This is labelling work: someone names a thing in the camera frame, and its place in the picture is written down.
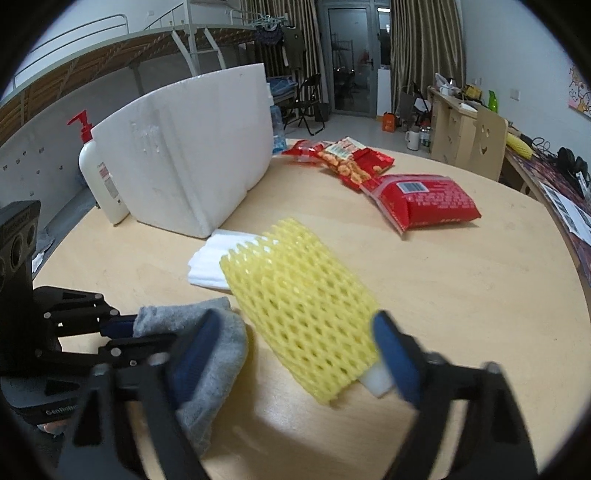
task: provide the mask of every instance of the hanging clothes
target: hanging clothes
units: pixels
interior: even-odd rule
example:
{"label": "hanging clothes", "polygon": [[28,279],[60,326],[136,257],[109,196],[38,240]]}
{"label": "hanging clothes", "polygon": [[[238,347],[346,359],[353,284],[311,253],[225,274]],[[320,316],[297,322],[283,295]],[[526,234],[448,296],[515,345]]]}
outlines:
{"label": "hanging clothes", "polygon": [[306,42],[301,30],[296,27],[283,27],[284,58],[292,70],[304,69]]}
{"label": "hanging clothes", "polygon": [[255,40],[262,45],[277,45],[283,40],[283,30],[279,24],[272,28],[265,28],[259,25],[256,28]]}

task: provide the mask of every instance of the striped curtain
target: striped curtain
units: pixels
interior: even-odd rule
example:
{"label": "striped curtain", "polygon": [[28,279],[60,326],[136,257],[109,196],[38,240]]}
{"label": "striped curtain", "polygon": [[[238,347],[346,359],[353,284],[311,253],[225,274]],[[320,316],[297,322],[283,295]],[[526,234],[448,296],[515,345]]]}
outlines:
{"label": "striped curtain", "polygon": [[427,97],[436,72],[462,87],[466,57],[456,0],[391,0],[391,5],[392,111],[400,92],[412,93],[411,81]]}
{"label": "striped curtain", "polygon": [[[324,57],[320,44],[320,31],[314,0],[242,0],[242,9],[273,17],[287,14],[290,24],[299,28],[304,35],[306,53],[304,55],[304,79],[315,73],[322,74],[326,84]],[[284,67],[281,48],[256,46],[256,58],[265,63],[268,76],[279,76],[291,73]]]}

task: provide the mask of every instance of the folding chair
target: folding chair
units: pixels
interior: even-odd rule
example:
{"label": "folding chair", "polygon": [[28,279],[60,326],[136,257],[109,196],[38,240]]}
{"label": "folding chair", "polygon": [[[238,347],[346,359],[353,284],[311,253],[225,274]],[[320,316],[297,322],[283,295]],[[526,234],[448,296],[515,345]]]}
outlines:
{"label": "folding chair", "polygon": [[[308,120],[306,120],[307,116],[314,116],[314,113],[306,115],[306,111],[314,110],[314,107],[320,107],[320,82],[322,80],[322,76],[320,73],[316,73],[306,79],[304,83],[298,86],[297,92],[295,94],[295,99],[291,100],[290,103],[287,105],[289,109],[289,113],[285,117],[284,127],[287,125],[292,124],[293,122],[300,121],[298,123],[298,127],[301,125],[302,122],[305,123],[308,132],[313,137],[314,135],[322,132],[326,128],[326,124],[324,120],[322,120],[322,128],[314,133],[310,130],[310,126],[308,125]],[[292,120],[289,120],[291,113],[297,110],[298,116]]]}

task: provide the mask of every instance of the wooden table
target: wooden table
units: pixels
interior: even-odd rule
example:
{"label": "wooden table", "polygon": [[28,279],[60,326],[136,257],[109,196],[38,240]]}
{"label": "wooden table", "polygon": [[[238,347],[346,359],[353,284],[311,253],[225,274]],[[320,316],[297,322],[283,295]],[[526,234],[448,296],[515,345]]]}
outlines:
{"label": "wooden table", "polygon": [[[424,228],[405,239],[362,194],[315,168],[274,160],[223,228],[263,233],[289,216],[312,229],[424,348],[451,361],[502,364],[545,465],[577,423],[591,391],[591,327],[577,272],[543,205],[501,184],[402,153],[392,173],[454,178],[482,219]],[[123,314],[220,293],[188,284],[203,241],[91,211],[57,248],[35,286],[97,291]],[[333,408],[317,404],[249,329],[251,351],[213,430],[204,465],[213,479],[380,479],[414,419],[397,395],[360,384]],[[92,351],[98,336],[66,339]],[[457,418],[450,431],[457,437]],[[146,437],[139,435],[142,442]],[[454,449],[446,439],[433,472]],[[149,454],[146,464],[159,478]]]}

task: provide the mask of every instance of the poster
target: poster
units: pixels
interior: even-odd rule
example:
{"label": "poster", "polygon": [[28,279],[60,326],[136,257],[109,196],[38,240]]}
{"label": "poster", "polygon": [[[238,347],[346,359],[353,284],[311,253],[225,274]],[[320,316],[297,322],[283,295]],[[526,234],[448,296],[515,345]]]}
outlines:
{"label": "poster", "polygon": [[591,92],[575,66],[570,69],[569,107],[591,118]]}

